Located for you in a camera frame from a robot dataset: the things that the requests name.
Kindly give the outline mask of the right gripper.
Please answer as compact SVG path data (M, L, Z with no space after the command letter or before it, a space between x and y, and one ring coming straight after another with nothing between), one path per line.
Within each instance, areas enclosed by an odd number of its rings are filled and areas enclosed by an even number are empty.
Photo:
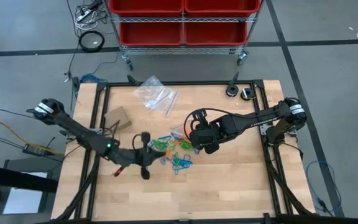
M231 116L225 114L212 121L207 121L205 109L194 110L189 114L190 132L188 139L193 147L204 147L207 154L219 149L219 145L231 140Z

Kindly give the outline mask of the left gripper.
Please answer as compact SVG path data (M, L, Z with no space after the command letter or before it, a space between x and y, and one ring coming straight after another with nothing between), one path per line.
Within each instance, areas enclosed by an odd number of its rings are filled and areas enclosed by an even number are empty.
M140 149L126 149L117 148L115 150L115 163L127 167L132 164L141 166L141 176L144 180L150 179L150 172L147 167L152 163L163 157L165 152L156 151L153 147L149 146L151 140L149 132L142 132L140 134L143 148Z

